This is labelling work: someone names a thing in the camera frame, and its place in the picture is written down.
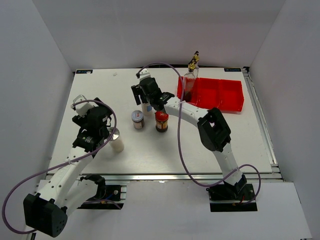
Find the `blue label spice shaker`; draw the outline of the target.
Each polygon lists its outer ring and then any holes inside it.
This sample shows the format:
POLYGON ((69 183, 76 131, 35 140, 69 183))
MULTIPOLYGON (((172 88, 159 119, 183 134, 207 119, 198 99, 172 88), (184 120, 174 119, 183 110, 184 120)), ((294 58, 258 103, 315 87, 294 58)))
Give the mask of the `blue label spice shaker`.
POLYGON ((153 114, 153 107, 145 96, 141 96, 141 109, 145 116, 150 117, 153 114))

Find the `silver lid white shaker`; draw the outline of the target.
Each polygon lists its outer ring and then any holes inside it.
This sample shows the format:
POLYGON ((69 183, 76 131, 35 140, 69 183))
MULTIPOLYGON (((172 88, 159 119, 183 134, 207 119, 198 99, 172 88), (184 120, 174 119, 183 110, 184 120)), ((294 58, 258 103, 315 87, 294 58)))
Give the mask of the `silver lid white shaker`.
POLYGON ((121 153, 124 150, 125 146, 122 141, 120 131, 117 128, 115 128, 109 143, 113 151, 116 153, 121 153))

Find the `red lid sauce jar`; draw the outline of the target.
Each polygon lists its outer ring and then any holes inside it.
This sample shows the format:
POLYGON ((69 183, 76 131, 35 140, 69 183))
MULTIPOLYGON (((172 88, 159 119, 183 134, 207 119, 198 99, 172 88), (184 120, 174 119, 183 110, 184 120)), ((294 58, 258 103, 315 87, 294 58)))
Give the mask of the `red lid sauce jar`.
POLYGON ((155 128, 158 132, 164 133, 168 130, 169 115, 162 111, 155 112, 155 128))

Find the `glass bottle with dark sauce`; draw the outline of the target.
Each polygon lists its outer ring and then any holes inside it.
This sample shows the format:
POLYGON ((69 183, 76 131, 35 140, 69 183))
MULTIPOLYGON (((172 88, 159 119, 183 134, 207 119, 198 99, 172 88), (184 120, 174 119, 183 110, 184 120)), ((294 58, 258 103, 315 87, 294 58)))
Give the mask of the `glass bottle with dark sauce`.
POLYGON ((188 64, 187 73, 183 76, 184 95, 183 100, 189 102, 192 98, 192 89, 196 81, 197 69, 194 62, 188 64))

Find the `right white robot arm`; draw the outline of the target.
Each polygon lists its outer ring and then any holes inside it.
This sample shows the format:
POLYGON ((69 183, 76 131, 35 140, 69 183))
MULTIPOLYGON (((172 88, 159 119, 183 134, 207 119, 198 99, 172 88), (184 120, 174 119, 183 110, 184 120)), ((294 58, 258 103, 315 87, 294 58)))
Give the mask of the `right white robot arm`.
POLYGON ((221 193, 225 198, 233 200, 242 196, 247 180, 232 152, 231 129, 221 111, 216 107, 199 108, 181 101, 170 92, 162 92, 156 79, 151 76, 138 74, 137 78, 139 84, 131 87, 136 103, 149 103, 156 111, 178 117, 195 126, 202 145, 214 154, 222 171, 221 193))

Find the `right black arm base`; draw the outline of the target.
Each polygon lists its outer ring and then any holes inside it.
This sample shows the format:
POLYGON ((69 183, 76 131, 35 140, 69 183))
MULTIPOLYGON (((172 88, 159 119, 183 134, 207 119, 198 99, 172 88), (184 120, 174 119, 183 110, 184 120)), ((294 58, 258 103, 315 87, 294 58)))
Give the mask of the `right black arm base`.
POLYGON ((229 201, 233 203, 244 203, 252 200, 255 196, 254 188, 251 183, 246 184, 239 193, 234 193, 224 184, 206 188, 206 191, 209 194, 209 199, 214 202, 229 201))

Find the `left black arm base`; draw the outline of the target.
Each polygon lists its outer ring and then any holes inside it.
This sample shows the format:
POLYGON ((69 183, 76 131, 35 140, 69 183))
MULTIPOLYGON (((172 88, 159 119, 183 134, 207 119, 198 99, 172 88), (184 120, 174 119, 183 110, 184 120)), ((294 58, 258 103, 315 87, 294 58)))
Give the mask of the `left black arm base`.
POLYGON ((96 194, 87 199, 78 209, 82 210, 121 210, 127 194, 127 186, 120 183, 103 183, 104 177, 89 174, 80 177, 80 182, 90 181, 97 186, 96 194))

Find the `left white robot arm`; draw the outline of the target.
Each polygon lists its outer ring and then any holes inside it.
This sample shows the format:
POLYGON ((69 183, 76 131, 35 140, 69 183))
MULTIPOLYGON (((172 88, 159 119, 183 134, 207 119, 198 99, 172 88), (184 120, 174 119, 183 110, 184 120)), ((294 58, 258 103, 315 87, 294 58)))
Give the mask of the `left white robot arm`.
POLYGON ((65 228, 68 217, 86 200, 102 199, 106 194, 105 179, 90 173, 80 176, 94 159, 97 151, 110 139, 108 122, 115 120, 114 112, 105 104, 94 100, 96 106, 81 101, 75 104, 77 115, 72 121, 80 127, 65 166, 58 168, 37 193, 28 194, 23 200, 27 226, 50 237, 57 237, 65 228))

